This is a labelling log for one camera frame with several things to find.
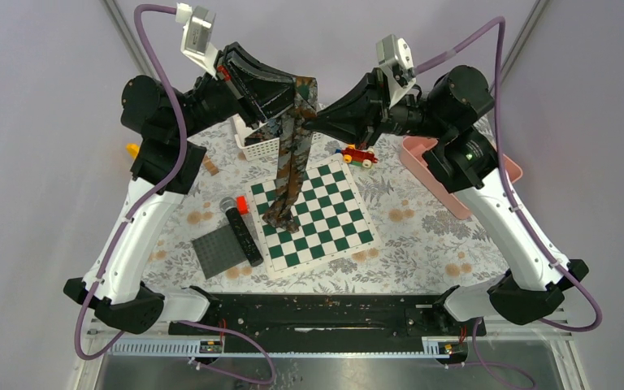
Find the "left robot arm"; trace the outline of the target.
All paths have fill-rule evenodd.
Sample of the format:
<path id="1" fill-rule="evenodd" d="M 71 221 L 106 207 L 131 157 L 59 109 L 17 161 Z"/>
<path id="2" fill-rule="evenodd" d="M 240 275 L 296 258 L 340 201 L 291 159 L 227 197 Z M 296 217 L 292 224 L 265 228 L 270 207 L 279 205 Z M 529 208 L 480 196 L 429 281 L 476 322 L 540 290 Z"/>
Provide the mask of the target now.
<path id="1" fill-rule="evenodd" d="M 256 125 L 287 111 L 297 77 L 258 61 L 240 44 L 216 52 L 211 69 L 182 93 L 156 68 L 122 92 L 123 126 L 141 136 L 128 193 L 115 230 L 89 272 L 64 293 L 122 332 L 141 334 L 158 322 L 188 323 L 201 334 L 219 325 L 213 297 L 198 287 L 155 288 L 142 275 L 168 217 L 191 190 L 206 151 L 188 139 L 234 115 Z"/>

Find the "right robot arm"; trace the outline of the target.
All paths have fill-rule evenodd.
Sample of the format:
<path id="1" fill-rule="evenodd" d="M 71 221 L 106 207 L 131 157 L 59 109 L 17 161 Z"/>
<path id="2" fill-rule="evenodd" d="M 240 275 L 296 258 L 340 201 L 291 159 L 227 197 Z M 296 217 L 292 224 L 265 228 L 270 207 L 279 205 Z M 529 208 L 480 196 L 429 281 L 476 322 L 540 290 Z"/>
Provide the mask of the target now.
<path id="1" fill-rule="evenodd" d="M 542 233 L 514 192 L 499 150 L 475 128 L 496 106 L 485 76 L 460 65 L 426 96 L 408 94 L 396 103 L 389 81 L 379 69 L 366 73 L 305 127 L 360 149 L 382 135 L 435 140 L 422 153 L 428 171 L 470 210 L 508 265 L 503 275 L 444 292 L 434 304 L 436 329 L 452 335 L 466 321 L 493 314 L 517 325 L 547 323 L 587 275 L 587 264 L 566 257 Z"/>

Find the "brown floral tie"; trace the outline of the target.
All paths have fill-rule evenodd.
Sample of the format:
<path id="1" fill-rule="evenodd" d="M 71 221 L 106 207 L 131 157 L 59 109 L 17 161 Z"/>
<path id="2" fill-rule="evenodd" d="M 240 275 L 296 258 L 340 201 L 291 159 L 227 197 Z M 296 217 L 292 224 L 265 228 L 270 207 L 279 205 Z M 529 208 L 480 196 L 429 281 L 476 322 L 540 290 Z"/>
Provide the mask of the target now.
<path id="1" fill-rule="evenodd" d="M 313 132 L 304 123 L 317 116 L 318 82 L 314 77 L 298 76 L 292 105 L 269 126 L 280 132 L 275 199 L 262 221 L 273 228 L 297 232 L 299 223 L 292 208 L 301 192 L 310 156 Z"/>

